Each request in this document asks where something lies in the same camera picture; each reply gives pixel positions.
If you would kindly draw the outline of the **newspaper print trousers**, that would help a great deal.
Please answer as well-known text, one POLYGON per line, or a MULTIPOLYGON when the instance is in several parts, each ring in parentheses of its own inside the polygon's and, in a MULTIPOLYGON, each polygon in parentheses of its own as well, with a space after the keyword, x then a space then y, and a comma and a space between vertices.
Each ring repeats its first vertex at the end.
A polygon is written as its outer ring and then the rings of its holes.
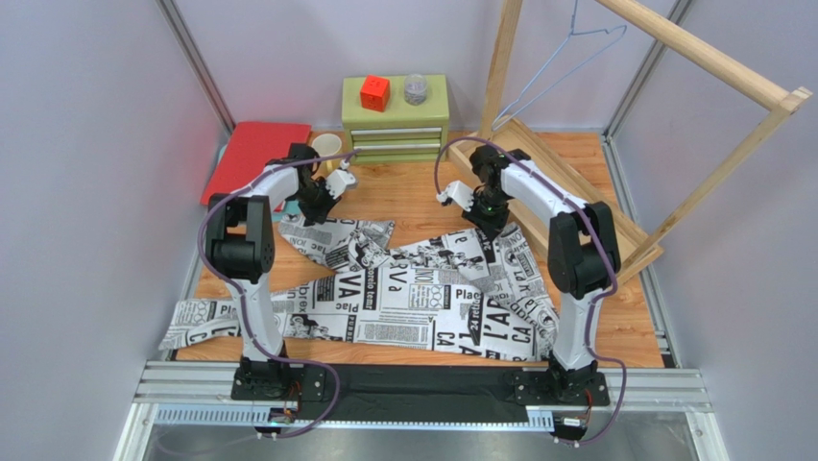
POLYGON ((283 239, 330 275, 271 294, 286 338, 542 361, 558 316, 521 229, 465 229, 401 247, 391 221, 281 219, 283 239))

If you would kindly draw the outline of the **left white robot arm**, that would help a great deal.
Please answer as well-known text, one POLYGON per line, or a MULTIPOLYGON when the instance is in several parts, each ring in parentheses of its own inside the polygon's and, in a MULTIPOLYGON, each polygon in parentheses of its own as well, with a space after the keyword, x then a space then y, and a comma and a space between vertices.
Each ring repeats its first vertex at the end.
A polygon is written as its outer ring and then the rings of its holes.
POLYGON ((272 309, 269 276, 275 260, 272 210, 295 200, 309 224, 322 223, 339 202, 323 177, 319 154, 294 143, 286 158, 267 163, 255 180, 208 203, 198 246, 207 268, 238 302, 243 351, 234 375, 234 400, 284 400, 295 388, 292 359, 272 309))

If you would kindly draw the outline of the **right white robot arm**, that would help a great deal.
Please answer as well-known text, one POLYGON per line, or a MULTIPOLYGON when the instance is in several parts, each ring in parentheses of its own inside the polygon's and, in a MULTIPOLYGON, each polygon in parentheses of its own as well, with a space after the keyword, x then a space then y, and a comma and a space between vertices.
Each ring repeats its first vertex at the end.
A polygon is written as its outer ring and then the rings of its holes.
POLYGON ((588 203, 558 186, 521 150, 502 152, 483 145, 469 163, 481 183, 462 215, 489 239, 506 226, 511 200, 548 226, 547 270, 562 298, 541 388, 555 402, 583 403, 601 384, 590 352, 598 320, 595 306, 615 284, 621 266, 613 212, 603 202, 588 203))

